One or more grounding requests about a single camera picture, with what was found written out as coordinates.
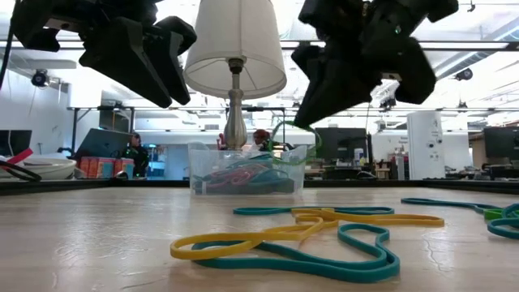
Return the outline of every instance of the security camera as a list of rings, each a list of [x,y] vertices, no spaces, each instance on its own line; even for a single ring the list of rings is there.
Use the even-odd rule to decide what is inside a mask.
[[[50,85],[50,77],[46,69],[36,69],[36,73],[31,78],[32,85],[38,88],[46,88]]]
[[[454,75],[454,79],[458,81],[471,80],[472,77],[474,77],[474,73],[472,73],[472,70],[470,68],[466,68],[465,70]]]

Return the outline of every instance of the table surface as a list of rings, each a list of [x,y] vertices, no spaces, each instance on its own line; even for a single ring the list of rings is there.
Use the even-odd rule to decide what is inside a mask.
[[[506,206],[514,195],[419,188],[307,189],[302,195],[195,196],[187,189],[106,188],[0,197],[0,286],[16,291],[511,291],[519,283],[519,244],[487,232],[471,210],[405,205],[403,197]],[[300,273],[204,268],[169,256],[169,244],[208,232],[292,225],[289,214],[233,215],[250,206],[388,206],[443,217],[443,228],[389,226],[386,246],[401,275],[353,284]],[[373,242],[372,234],[355,234]],[[324,230],[282,243],[315,256],[367,260]],[[247,256],[265,256],[251,252]]]

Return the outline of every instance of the teal rubber band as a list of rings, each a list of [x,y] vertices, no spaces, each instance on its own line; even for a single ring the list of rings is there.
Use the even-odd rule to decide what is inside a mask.
[[[487,230],[492,234],[499,235],[510,239],[519,239],[519,230],[510,230],[504,226],[515,227],[519,226],[519,204],[512,204],[503,209],[501,219],[495,219],[487,224]]]
[[[375,245],[364,243],[348,235],[349,230],[367,230],[376,233]],[[266,268],[271,270],[306,273],[327,277],[339,281],[354,283],[374,283],[395,277],[400,272],[400,260],[383,242],[389,239],[389,230],[368,224],[346,224],[339,227],[338,238],[352,247],[375,257],[364,262],[346,262],[328,260],[274,243],[261,243],[256,249],[269,251],[288,259],[277,258],[217,258],[211,260],[195,260],[197,264],[209,268],[240,269]],[[200,250],[207,247],[229,246],[240,242],[196,243],[191,249]]]
[[[273,215],[290,213],[294,208],[333,208],[337,213],[354,215],[387,215],[394,214],[395,209],[388,207],[323,207],[323,206],[301,206],[301,207],[278,207],[278,208],[236,208],[234,214],[246,216]]]
[[[443,200],[432,200],[432,199],[420,199],[420,198],[405,198],[402,199],[403,204],[421,204],[429,206],[445,206],[445,207],[459,207],[459,208],[470,208],[476,213],[483,214],[485,209],[497,209],[500,207],[492,206],[489,204],[477,204],[477,203],[465,203],[465,202],[451,202]]]

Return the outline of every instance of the ceiling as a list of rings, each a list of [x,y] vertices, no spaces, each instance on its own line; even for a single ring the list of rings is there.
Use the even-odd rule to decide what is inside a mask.
[[[13,3],[14,0],[4,0],[5,3]],[[315,31],[312,27],[301,24],[298,20],[298,12],[301,9],[303,0],[271,0],[277,13],[277,24],[280,33],[280,39],[283,41],[290,40],[316,40]],[[476,9],[468,12],[470,2],[460,0],[461,8],[455,14],[447,19],[443,19],[436,24],[431,24],[425,20],[415,31],[414,36],[420,41],[496,41],[503,35],[515,37],[510,32],[519,27],[519,0],[473,0]],[[162,19],[169,15],[177,15],[193,24],[198,11],[199,0],[165,0],[158,3],[159,13],[158,19]],[[6,32],[12,6],[3,5],[0,8],[0,35],[2,39],[6,39]],[[58,35],[61,40],[78,40],[78,37],[69,32],[60,32]],[[113,80],[98,74],[88,68],[75,65],[83,51],[77,46],[70,49],[63,49],[58,53],[36,52],[25,50],[23,48],[15,48],[12,55],[10,66],[12,69],[24,71],[28,75],[32,74],[34,62],[44,64],[49,69],[49,74],[62,79],[65,82],[89,82],[95,81],[103,87],[105,100],[120,100],[126,105],[148,107],[151,103],[136,95],[132,91],[124,88],[122,85],[115,83]],[[488,107],[519,107],[519,81],[517,76],[519,66],[518,53],[496,53],[485,54],[485,58],[475,53],[463,52],[427,52],[427,58],[430,64],[435,68],[438,76],[443,73],[450,73],[452,70],[458,71],[469,67],[474,72],[474,78],[470,81],[456,81],[452,79],[452,74],[442,76],[436,85],[434,93],[427,99],[422,107],[439,108],[439,107],[455,107],[460,101],[464,101],[470,108],[488,108]],[[308,85],[307,77],[297,68],[290,58],[290,51],[284,51],[285,72],[287,74],[288,83],[281,92],[273,97],[265,97],[257,100],[247,101],[248,105],[260,105],[269,107],[291,107],[295,101],[301,101]],[[75,69],[70,68],[70,64],[74,64]],[[388,97],[395,90],[396,85],[393,82],[384,82],[384,84],[375,89],[373,92],[372,106],[378,108],[380,100]],[[187,106],[190,107],[211,107],[221,108],[225,106],[225,101],[219,98],[207,97],[205,95],[193,92],[191,94],[192,101]],[[340,117],[326,118],[317,126],[328,124],[337,124],[339,127],[365,127],[371,129],[376,127],[376,123],[388,122],[391,125],[404,122],[405,115],[410,110],[405,110],[411,105],[398,104],[396,109],[389,113],[380,113],[375,109],[371,109],[368,113],[367,105],[360,105],[357,109],[344,112]],[[185,118],[187,112],[179,113],[178,111],[153,110],[146,114],[143,111],[137,113],[137,118]],[[207,114],[189,114],[196,116],[195,125],[192,122],[189,125],[181,125],[179,127],[198,127],[204,128],[207,124],[225,124],[225,115],[223,112],[215,112],[207,118]],[[458,125],[472,123],[502,123],[509,120],[519,119],[514,113],[492,112],[470,112],[466,114],[444,114],[444,124]],[[278,119],[273,113],[254,113],[246,116],[247,125],[249,127],[270,127]]]

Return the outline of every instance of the black cable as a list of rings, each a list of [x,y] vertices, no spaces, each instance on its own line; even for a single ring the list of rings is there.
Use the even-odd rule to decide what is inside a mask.
[[[0,161],[0,166],[10,175],[14,176],[15,178],[19,178],[24,181],[28,182],[40,182],[41,176],[39,174],[33,173],[31,170],[26,170],[23,167],[11,164],[9,162]]]
[[[21,0],[15,1],[15,7],[13,8],[13,14],[16,11],[16,8],[18,8],[18,5],[20,4]],[[0,90],[2,90],[3,86],[3,80],[6,76],[7,72],[7,66],[9,65],[9,57],[11,55],[11,47],[13,46],[13,37],[15,36],[15,32],[13,32],[13,25],[12,25],[12,16],[11,16],[11,23],[9,25],[9,32],[7,34],[7,43],[6,43],[6,49],[3,53],[3,60],[2,60],[2,68],[0,69]]]

